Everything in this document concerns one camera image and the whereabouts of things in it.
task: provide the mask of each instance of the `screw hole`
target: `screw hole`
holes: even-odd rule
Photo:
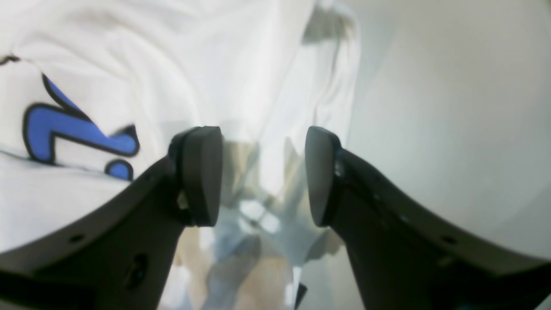
[[[451,244],[451,245],[457,244],[457,240],[455,240],[450,236],[441,236],[440,238],[442,239],[442,241],[444,241],[447,244]]]
[[[130,266],[126,271],[125,286],[128,289],[133,289],[143,282],[147,273],[148,259],[145,254],[138,254],[134,256]]]
[[[76,234],[72,237],[69,238],[69,242],[70,243],[77,243],[79,241],[81,241],[82,239],[84,239],[84,234]]]

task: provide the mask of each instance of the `black rubber pad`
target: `black rubber pad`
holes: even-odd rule
[[[341,149],[339,138],[320,127],[310,127],[306,135],[306,176],[310,211],[314,223],[327,226],[330,223],[329,200],[335,182],[335,156]]]
[[[181,180],[197,226],[214,226],[222,187],[222,132],[201,127],[183,141]]]

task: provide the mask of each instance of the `blue printed number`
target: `blue printed number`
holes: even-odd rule
[[[31,105],[23,120],[23,139],[29,156],[39,162],[54,164],[56,138],[100,149],[124,157],[138,153],[139,142],[134,126],[120,133],[105,136],[99,128],[46,76],[44,86],[52,99],[61,107],[44,103]],[[132,180],[132,166],[116,159],[105,166],[105,173],[113,177]]]

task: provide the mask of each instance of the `black plastic part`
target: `black plastic part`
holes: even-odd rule
[[[215,191],[220,184],[213,183],[220,181],[222,165],[215,161],[202,169],[205,160],[222,157],[217,143],[221,133],[203,127],[188,134],[193,136],[174,141],[172,154],[104,206],[49,236],[0,254],[0,299],[37,309],[156,309],[184,227],[201,222],[193,220],[195,213],[218,214],[209,204],[220,199],[220,191]],[[201,151],[189,150],[196,147]],[[188,175],[182,170],[188,166],[198,168]],[[177,175],[187,180],[185,188]],[[210,197],[206,204],[190,200],[190,214],[177,205],[182,191],[188,197],[191,191]]]
[[[314,223],[327,226],[334,212],[338,177],[335,171],[334,150],[341,148],[339,138],[330,131],[316,127],[306,135],[306,173],[310,211]]]
[[[344,240],[366,309],[531,310],[551,293],[548,261],[446,222],[335,138],[318,127],[308,132],[312,215]],[[328,167],[333,168],[329,176]]]
[[[183,188],[197,226],[214,226],[220,210],[222,134],[218,127],[190,132],[182,154]]]
[[[298,310],[298,308],[300,307],[300,303],[304,299],[304,296],[306,295],[307,291],[308,291],[308,288],[302,283],[299,283],[299,289],[296,291],[295,310]]]

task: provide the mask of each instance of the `printed number 2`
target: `printed number 2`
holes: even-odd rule
[[[54,164],[56,137],[124,157],[138,153],[139,142],[134,126],[107,137],[46,76],[42,75],[42,81],[48,94],[61,107],[36,103],[25,112],[23,140],[32,159]],[[132,166],[123,159],[109,162],[105,173],[125,180],[133,179]]]

